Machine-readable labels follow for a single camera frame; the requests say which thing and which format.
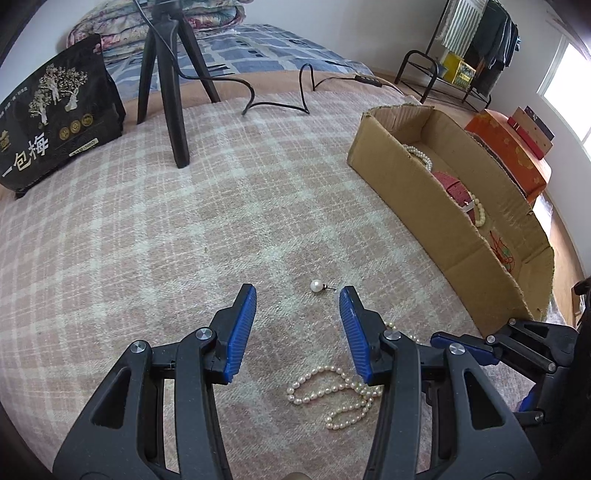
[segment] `gift box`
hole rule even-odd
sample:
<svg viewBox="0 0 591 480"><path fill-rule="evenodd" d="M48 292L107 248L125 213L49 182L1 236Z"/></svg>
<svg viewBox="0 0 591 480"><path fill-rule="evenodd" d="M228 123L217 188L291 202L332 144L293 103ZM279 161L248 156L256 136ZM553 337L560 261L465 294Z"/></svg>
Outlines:
<svg viewBox="0 0 591 480"><path fill-rule="evenodd" d="M470 121L466 131L477 135L497 154L502 167L533 204L548 185L552 169L543 158L536 157L508 121L502 113L483 110Z"/></svg>
<svg viewBox="0 0 591 480"><path fill-rule="evenodd" d="M509 117L507 123L513 127L539 160L542 160L552 148L552 141L521 108Z"/></svg>

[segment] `gold coin logo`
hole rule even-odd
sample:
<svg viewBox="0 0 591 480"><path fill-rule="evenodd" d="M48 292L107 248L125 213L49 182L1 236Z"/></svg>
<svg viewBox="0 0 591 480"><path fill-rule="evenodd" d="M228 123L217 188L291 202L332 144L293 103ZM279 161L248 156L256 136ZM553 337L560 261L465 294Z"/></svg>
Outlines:
<svg viewBox="0 0 591 480"><path fill-rule="evenodd" d="M60 138L62 140L67 140L70 136L70 129L68 127L60 128Z"/></svg>
<svg viewBox="0 0 591 480"><path fill-rule="evenodd" d="M72 131L73 134L76 134L80 131L80 121L79 120L74 120L71 124L70 124L70 130Z"/></svg>
<svg viewBox="0 0 591 480"><path fill-rule="evenodd" d="M94 119L92 118L92 115L89 113L85 113L84 116L82 117L82 125L84 125L85 127L89 127L92 125L92 121Z"/></svg>

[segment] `white wall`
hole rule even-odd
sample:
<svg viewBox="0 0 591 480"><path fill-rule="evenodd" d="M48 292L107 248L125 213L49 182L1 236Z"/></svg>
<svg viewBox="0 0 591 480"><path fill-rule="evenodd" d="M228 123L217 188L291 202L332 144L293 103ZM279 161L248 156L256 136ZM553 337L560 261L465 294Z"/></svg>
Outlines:
<svg viewBox="0 0 591 480"><path fill-rule="evenodd" d="M85 13L105 0L47 0L17 38L0 66L0 102L47 60L66 48L66 35Z"/></svg>
<svg viewBox="0 0 591 480"><path fill-rule="evenodd" d="M445 0L254 0L248 23L267 23L369 67L397 72L405 53L424 51Z"/></svg>
<svg viewBox="0 0 591 480"><path fill-rule="evenodd" d="M504 5L519 26L522 48L495 87L491 108L510 115L518 106L529 105L556 135L554 147L546 157L552 167L547 191L574 243L583 272L591 275L591 222L586 214L591 160L574 134L537 93L561 34L547 23L543 0L505 0Z"/></svg>

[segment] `blue checkered bedsheet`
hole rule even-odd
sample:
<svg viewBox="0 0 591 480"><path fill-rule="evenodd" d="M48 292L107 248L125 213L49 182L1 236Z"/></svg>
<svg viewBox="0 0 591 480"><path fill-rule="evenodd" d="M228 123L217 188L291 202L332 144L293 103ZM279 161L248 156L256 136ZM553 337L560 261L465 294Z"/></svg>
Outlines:
<svg viewBox="0 0 591 480"><path fill-rule="evenodd" d="M299 70L304 63L321 72L371 74L363 63L346 60L328 48L271 25L239 25L232 31L199 40L199 46L212 76ZM178 45L178 64L185 74L196 74L182 44ZM141 65L141 53L107 64L124 102L138 96ZM150 91L158 90L160 80L155 66Z"/></svg>

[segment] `orange box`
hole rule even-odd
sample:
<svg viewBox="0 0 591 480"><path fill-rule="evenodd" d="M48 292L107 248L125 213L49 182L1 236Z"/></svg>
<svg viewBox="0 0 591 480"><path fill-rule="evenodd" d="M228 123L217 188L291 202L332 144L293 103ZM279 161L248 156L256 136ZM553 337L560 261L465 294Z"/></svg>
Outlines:
<svg viewBox="0 0 591 480"><path fill-rule="evenodd" d="M534 155L507 120L502 113L483 110L466 126L466 131L478 135L499 156L527 201L533 204L548 185L552 169L546 160Z"/></svg>

